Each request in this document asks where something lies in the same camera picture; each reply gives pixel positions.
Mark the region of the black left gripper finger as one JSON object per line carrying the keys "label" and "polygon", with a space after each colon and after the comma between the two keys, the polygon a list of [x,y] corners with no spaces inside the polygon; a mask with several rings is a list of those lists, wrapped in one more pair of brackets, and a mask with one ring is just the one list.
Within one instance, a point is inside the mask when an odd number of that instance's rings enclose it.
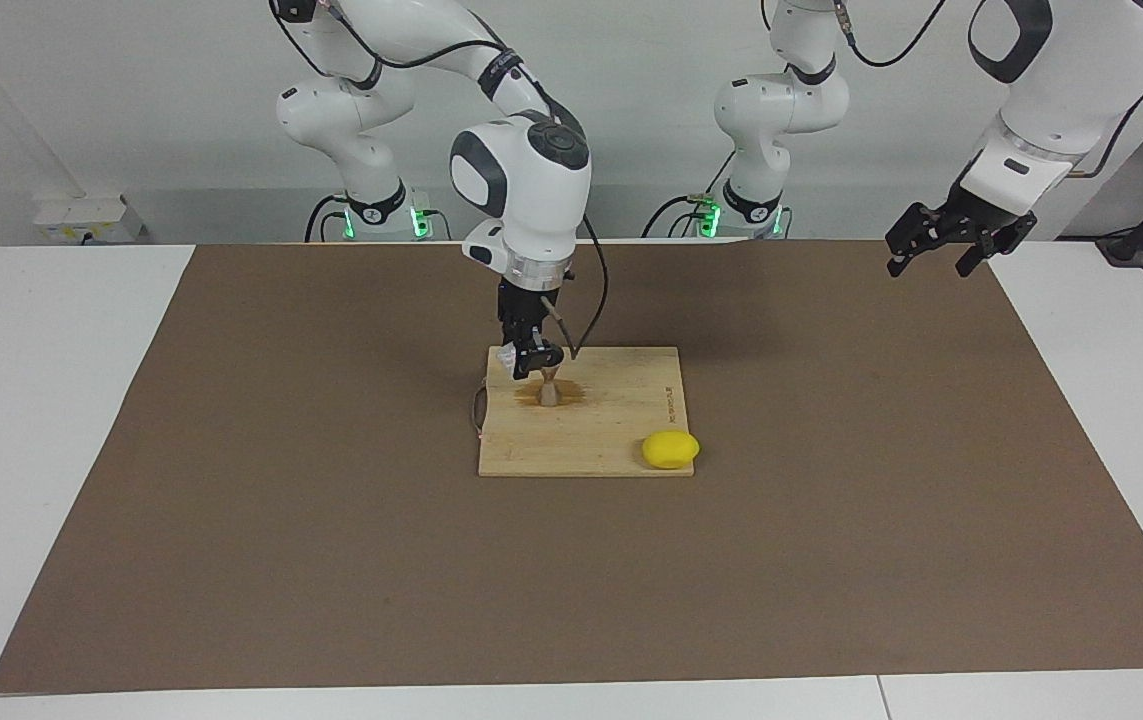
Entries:
{"label": "black left gripper finger", "polygon": [[932,253],[945,245],[940,240],[938,225],[942,213],[927,208],[922,202],[914,202],[900,215],[885,234],[885,242],[892,254],[886,269],[892,278],[900,278],[911,261],[924,253]]}
{"label": "black left gripper finger", "polygon": [[1010,254],[1014,249],[1013,227],[992,231],[984,225],[977,225],[969,229],[968,238],[972,241],[970,247],[956,263],[956,273],[961,278],[970,277],[981,264],[996,256]]}

